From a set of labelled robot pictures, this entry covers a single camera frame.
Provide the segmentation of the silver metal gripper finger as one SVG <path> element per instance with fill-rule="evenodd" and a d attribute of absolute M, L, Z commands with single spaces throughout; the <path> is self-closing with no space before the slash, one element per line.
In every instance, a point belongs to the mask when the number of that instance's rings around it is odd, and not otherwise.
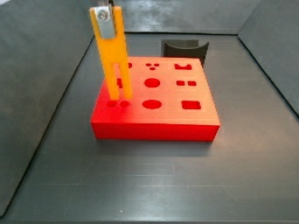
<path fill-rule="evenodd" d="M 102 39 L 112 39 L 116 36 L 114 19 L 113 19 L 113 0 L 94 0 L 93 7 L 100 37 Z"/>

